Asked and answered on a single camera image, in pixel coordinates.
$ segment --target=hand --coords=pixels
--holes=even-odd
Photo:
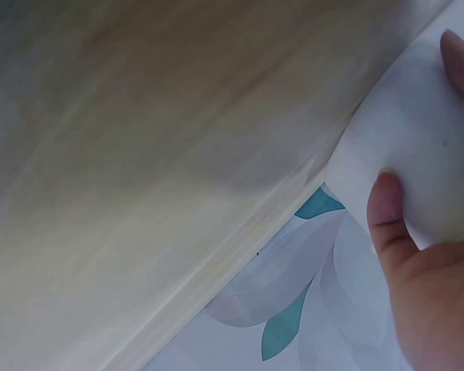
[[[464,96],[464,42],[447,31],[440,42],[445,71]],[[387,279],[397,337],[416,371],[464,370],[464,241],[420,251],[402,214],[396,175],[382,173],[367,218]]]

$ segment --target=printed leaf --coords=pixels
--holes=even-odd
[[[266,322],[261,338],[261,359],[266,361],[287,348],[299,331],[302,305],[311,282],[283,311]]]
[[[302,219],[311,219],[329,211],[344,209],[343,205],[318,188],[295,214]]]

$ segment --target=finger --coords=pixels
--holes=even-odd
[[[389,285],[395,271],[419,252],[405,226],[402,187],[396,175],[382,172],[371,190],[367,207],[371,238]]]
[[[447,30],[440,40],[440,50],[449,80],[464,97],[464,40]]]

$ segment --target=floral tablecloth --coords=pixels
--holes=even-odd
[[[395,370],[370,238],[322,185],[143,371]]]

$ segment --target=white paper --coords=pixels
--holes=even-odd
[[[392,168],[421,248],[464,238],[464,100],[442,65],[439,40],[447,28],[464,38],[464,1],[453,2],[386,71],[326,172],[328,186],[367,230],[371,187],[382,168]]]

